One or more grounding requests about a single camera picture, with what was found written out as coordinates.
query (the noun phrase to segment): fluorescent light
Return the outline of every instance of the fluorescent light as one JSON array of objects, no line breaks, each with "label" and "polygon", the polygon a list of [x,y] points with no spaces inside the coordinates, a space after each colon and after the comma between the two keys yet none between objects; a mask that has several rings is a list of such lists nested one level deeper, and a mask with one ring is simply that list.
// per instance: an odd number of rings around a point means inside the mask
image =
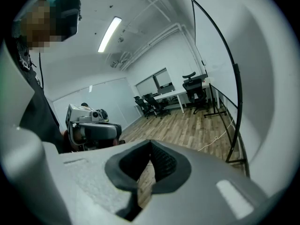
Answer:
[{"label": "fluorescent light", "polygon": [[98,53],[104,52],[104,49],[105,49],[109,39],[111,38],[111,36],[113,35],[113,32],[116,30],[117,26],[119,25],[119,23],[121,21],[122,21],[122,19],[120,19],[119,17],[114,17],[111,25],[109,25],[109,28],[107,29],[107,31],[102,39],[102,42],[98,49]]}]

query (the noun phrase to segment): black office chair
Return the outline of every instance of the black office chair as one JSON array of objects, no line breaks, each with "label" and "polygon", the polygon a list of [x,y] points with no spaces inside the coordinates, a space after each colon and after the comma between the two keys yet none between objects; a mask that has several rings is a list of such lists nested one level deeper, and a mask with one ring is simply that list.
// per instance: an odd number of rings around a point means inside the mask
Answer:
[{"label": "black office chair", "polygon": [[183,83],[183,88],[187,91],[187,97],[189,101],[195,105],[196,109],[193,114],[196,114],[196,111],[201,107],[206,106],[206,110],[208,111],[208,103],[206,102],[206,93],[202,89],[202,79],[191,79],[196,73],[193,72],[190,75],[182,76],[183,78],[188,78],[188,82]]},{"label": "black office chair", "polygon": [[142,112],[144,113],[145,118],[148,119],[149,116],[150,116],[150,114],[154,112],[154,110],[152,109],[152,107],[149,107],[147,104],[145,104],[145,102],[144,102],[143,99],[140,98],[139,100],[136,100],[135,102],[136,102],[136,104],[138,104],[141,107]]},{"label": "black office chair", "polygon": [[159,104],[154,97],[149,97],[145,99],[149,104],[151,104],[152,106],[155,107],[155,111],[156,113],[160,114],[160,119],[163,118],[163,115],[168,113],[169,115],[171,115],[170,110],[166,109],[164,106],[162,106],[161,104]]}]

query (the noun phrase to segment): wooden floor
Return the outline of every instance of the wooden floor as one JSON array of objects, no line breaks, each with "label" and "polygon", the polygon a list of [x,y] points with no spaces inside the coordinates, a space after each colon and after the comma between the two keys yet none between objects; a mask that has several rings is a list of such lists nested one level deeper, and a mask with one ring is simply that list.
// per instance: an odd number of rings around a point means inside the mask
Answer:
[{"label": "wooden floor", "polygon": [[[204,118],[206,110],[198,111],[195,115],[190,108],[171,110],[171,115],[165,115],[161,120],[159,117],[150,116],[149,119],[141,117],[134,124],[123,131],[121,138],[127,143],[141,139],[155,139],[168,143],[177,144],[194,150],[199,150],[212,143],[215,137],[221,136],[225,132],[224,125],[219,115]],[[228,115],[222,115],[227,126],[231,123]],[[228,128],[231,137],[234,129]],[[228,136],[225,133],[212,145],[205,147],[200,152],[209,153],[226,160],[230,148]],[[235,146],[231,159],[239,159],[239,146]],[[235,168],[244,173],[243,165],[236,165]],[[144,208],[150,199],[152,185],[155,183],[155,173],[153,166],[146,167],[138,181],[139,205]]]}]

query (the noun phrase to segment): whiteboard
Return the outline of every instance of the whiteboard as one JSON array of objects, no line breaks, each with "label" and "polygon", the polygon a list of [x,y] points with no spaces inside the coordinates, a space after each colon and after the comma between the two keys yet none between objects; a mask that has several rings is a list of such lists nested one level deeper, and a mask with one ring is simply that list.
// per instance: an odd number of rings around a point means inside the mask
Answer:
[{"label": "whiteboard", "polygon": [[195,15],[195,45],[205,64],[211,85],[228,97],[236,106],[238,94],[233,65],[224,42],[213,23],[193,1]]}]

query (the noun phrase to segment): white table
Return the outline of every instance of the white table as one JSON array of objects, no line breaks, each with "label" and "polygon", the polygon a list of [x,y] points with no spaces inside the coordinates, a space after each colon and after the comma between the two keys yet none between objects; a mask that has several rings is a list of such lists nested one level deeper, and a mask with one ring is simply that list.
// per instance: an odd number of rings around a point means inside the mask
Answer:
[{"label": "white table", "polygon": [[[207,83],[207,82],[203,82],[203,83],[202,83],[202,88],[203,88],[203,89],[209,88],[209,87],[210,87],[209,83]],[[167,93],[165,93],[165,94],[156,96],[156,97],[154,97],[154,99],[155,99],[155,100],[158,100],[158,99],[163,99],[163,98],[169,98],[169,97],[177,96],[177,99],[178,99],[180,108],[181,108],[181,110],[182,110],[182,113],[184,113],[183,106],[182,106],[182,103],[181,103],[181,100],[180,100],[180,95],[185,94],[186,92],[187,92],[187,91],[186,91],[184,88],[182,88],[182,89],[179,89],[179,90],[175,90],[175,91],[172,91],[172,92],[167,92]],[[217,107],[220,108],[220,103],[219,103],[219,93],[218,93],[218,90],[216,90],[216,97],[217,97]],[[139,110],[139,106],[138,106],[138,105],[135,105],[135,108],[136,108],[137,112],[140,114],[140,116],[142,116],[142,115],[141,115],[141,112],[140,112],[140,110]]]}]

